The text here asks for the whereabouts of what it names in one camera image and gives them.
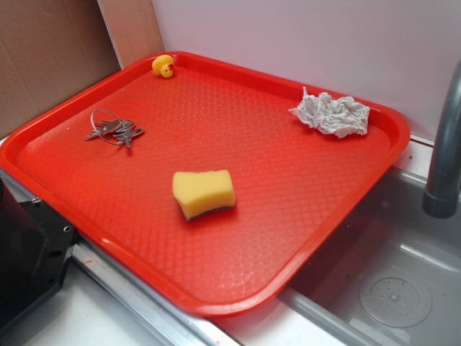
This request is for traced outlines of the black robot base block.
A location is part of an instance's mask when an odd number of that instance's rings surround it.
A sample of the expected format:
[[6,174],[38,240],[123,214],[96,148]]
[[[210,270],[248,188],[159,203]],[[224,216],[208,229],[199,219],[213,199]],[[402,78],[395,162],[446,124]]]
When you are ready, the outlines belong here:
[[1,183],[1,333],[62,287],[76,230],[46,202],[17,201]]

